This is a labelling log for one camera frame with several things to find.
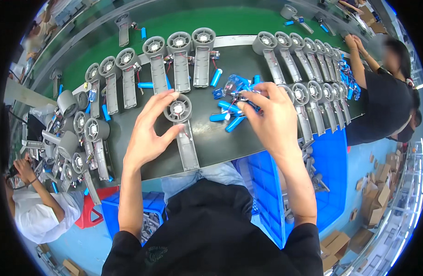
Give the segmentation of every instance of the workbench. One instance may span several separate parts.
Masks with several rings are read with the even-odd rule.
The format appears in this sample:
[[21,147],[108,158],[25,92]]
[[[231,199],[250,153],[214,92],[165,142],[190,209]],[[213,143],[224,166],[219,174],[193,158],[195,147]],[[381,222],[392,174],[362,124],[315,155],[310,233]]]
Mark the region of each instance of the workbench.
[[[317,9],[314,7],[304,9],[300,6],[302,4],[290,3],[298,9],[299,14],[305,17],[305,22],[314,30],[314,33],[310,35],[298,24],[284,26],[286,19],[282,18],[279,12],[283,4],[285,2],[289,3],[289,1],[274,3],[275,7],[268,6],[266,8],[260,7],[261,1],[256,2],[259,2],[259,8],[219,7],[183,10],[149,19],[139,23],[139,26],[147,29],[148,38],[151,36],[162,36],[165,39],[176,31],[186,31],[191,34],[198,27],[209,27],[216,32],[217,36],[257,35],[260,31],[268,31],[272,34],[276,31],[283,31],[287,34],[296,32],[302,37],[309,37],[312,40],[320,39],[323,42],[330,43],[333,47],[338,47],[343,51],[347,50],[339,35],[339,31],[351,29],[352,22],[348,24],[330,22],[331,27],[337,30],[336,36],[330,36],[319,27],[316,21],[310,20],[315,12],[318,11]],[[151,7],[154,4],[148,3],[146,5]],[[137,21],[139,17],[134,17],[134,13],[142,13],[142,11],[139,11],[138,8],[137,11],[130,11],[132,20]],[[99,37],[101,34],[104,34],[104,36],[109,34],[110,37],[100,41]],[[127,47],[131,47],[137,54],[141,54],[143,41],[141,41],[140,32],[129,29],[129,39],[130,42]],[[115,25],[111,26],[109,23],[99,26],[93,33],[75,43],[75,46],[69,49],[70,53],[66,53],[57,62],[57,66],[62,66],[63,68],[61,84],[63,84],[64,89],[76,89],[84,82],[85,71],[92,63],[100,63],[107,56],[116,56],[122,49],[118,46],[118,28]],[[227,46],[215,48],[215,50],[221,53],[216,65],[223,70],[223,75],[217,87],[222,87],[230,74],[238,74],[248,79],[253,78],[254,75],[261,75],[262,81],[272,81],[264,57],[253,52],[251,45]],[[78,58],[69,60],[72,53],[75,53]],[[213,69],[214,67],[211,63],[211,77]],[[287,72],[285,70],[283,72],[287,83],[292,83],[291,77]],[[167,75],[173,86],[173,69],[170,69]],[[193,67],[190,67],[190,75],[193,75]],[[139,76],[141,82],[151,82],[150,64],[142,66]],[[145,103],[153,95],[153,89],[144,89],[144,94],[141,95],[140,90],[136,88],[137,106],[131,109],[124,109],[121,108],[124,106],[122,102],[122,77],[117,80],[116,87],[120,112],[111,116],[112,120],[109,122],[110,136],[107,140],[115,180],[113,182],[104,181],[100,183],[99,187],[120,185],[123,157],[126,153],[135,120]],[[214,100],[212,96],[212,91],[215,88],[191,87],[192,90],[186,95],[192,102],[190,124],[200,167],[237,159],[264,150],[248,120],[244,120],[231,133],[225,131],[225,127],[228,124],[227,121],[210,122],[209,116],[212,113],[220,112],[220,108],[217,107],[218,101]],[[40,86],[37,86],[36,91],[50,96],[52,95],[52,86],[45,86],[43,91],[41,91]],[[357,102],[350,100],[348,104],[351,118],[356,118],[363,113],[363,103],[360,100]],[[156,120],[155,131],[158,135],[162,135],[172,125],[164,115],[161,115]],[[178,147],[176,141],[173,141],[158,158],[143,166],[141,175],[143,180],[147,180],[181,173],[182,171]]]

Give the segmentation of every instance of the hand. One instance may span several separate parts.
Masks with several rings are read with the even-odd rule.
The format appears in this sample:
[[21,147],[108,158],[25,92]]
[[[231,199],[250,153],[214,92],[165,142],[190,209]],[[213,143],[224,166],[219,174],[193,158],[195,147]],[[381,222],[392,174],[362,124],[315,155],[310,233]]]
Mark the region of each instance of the hand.
[[18,159],[14,161],[14,166],[18,170],[17,176],[23,181],[25,184],[34,181],[37,177],[32,170],[29,162],[29,153],[26,152],[24,159]]
[[358,50],[357,47],[357,43],[355,42],[355,40],[352,38],[351,34],[348,34],[345,37],[345,43],[347,44],[348,48],[350,48],[350,50]]
[[123,173],[136,173],[145,163],[157,158],[183,129],[183,124],[172,126],[159,137],[153,125],[164,109],[179,96],[173,89],[152,96],[136,118],[127,152],[123,160]]
[[260,106],[264,116],[259,116],[253,107],[238,102],[264,147],[276,162],[290,158],[302,158],[297,143],[297,115],[287,92],[274,83],[260,83],[254,87],[259,93],[245,92],[243,96]]
[[368,57],[368,52],[365,50],[365,47],[363,47],[362,40],[360,40],[360,38],[357,35],[355,35],[355,34],[351,35],[351,37],[356,42],[357,49],[362,54],[362,56],[364,58],[367,58]]

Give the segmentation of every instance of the blue bin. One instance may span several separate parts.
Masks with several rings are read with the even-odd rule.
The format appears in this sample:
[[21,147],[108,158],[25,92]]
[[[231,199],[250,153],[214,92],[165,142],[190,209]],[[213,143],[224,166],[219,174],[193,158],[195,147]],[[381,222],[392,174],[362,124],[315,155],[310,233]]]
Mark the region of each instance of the blue bin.
[[[144,212],[151,212],[158,214],[159,225],[163,223],[162,214],[165,208],[164,193],[150,192],[142,193],[142,203]],[[107,197],[101,201],[101,211],[104,222],[107,226],[110,239],[119,232],[120,225],[118,223],[118,206],[120,204],[120,192],[116,192],[112,196]]]
[[[345,130],[338,130],[334,134],[327,132],[320,137],[315,135],[314,140],[312,156],[316,174],[321,173],[325,184],[330,188],[329,193],[316,194],[317,226],[321,232],[340,217],[345,209],[348,172]],[[276,163],[267,151],[244,158],[247,159],[261,223],[275,244],[283,248],[294,225],[285,223],[284,202]],[[240,172],[238,161],[236,169]]]

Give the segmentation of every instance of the left hand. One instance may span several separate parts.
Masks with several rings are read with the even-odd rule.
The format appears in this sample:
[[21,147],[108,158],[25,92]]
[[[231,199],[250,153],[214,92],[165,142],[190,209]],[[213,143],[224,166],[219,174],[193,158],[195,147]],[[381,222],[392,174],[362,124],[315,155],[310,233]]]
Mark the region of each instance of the left hand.
[[136,118],[127,152],[123,159],[123,174],[134,174],[142,165],[157,158],[183,129],[176,124],[159,137],[153,125],[164,109],[179,96],[173,89],[152,96]]
[[357,49],[357,43],[355,42],[355,40],[353,39],[351,34],[348,34],[345,37],[345,43],[347,44],[348,48],[350,48],[350,50],[353,50],[353,49],[358,50]]
[[29,153],[26,152],[24,159],[14,161],[14,166],[18,170],[17,176],[25,183],[30,183],[37,178],[29,162]]

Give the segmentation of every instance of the blue jeans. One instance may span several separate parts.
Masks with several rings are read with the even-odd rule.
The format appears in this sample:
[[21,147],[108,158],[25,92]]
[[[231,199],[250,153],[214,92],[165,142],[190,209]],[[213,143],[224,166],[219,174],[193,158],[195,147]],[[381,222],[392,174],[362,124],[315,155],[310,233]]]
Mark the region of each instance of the blue jeans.
[[231,162],[220,163],[162,178],[162,191],[164,192],[165,204],[167,204],[170,197],[187,189],[203,178],[224,185],[233,184],[245,186],[242,176]]

